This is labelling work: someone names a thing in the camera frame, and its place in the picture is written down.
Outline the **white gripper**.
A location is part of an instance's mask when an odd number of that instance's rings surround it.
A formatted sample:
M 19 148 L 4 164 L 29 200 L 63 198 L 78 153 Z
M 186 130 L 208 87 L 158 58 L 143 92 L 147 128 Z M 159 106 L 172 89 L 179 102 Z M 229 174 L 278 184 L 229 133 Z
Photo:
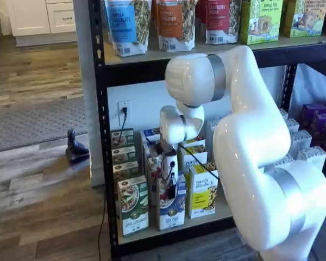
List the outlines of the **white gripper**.
M 168 199 L 176 197 L 178 158 L 176 153 L 166 153 L 161 162 L 161 178 L 168 181 Z

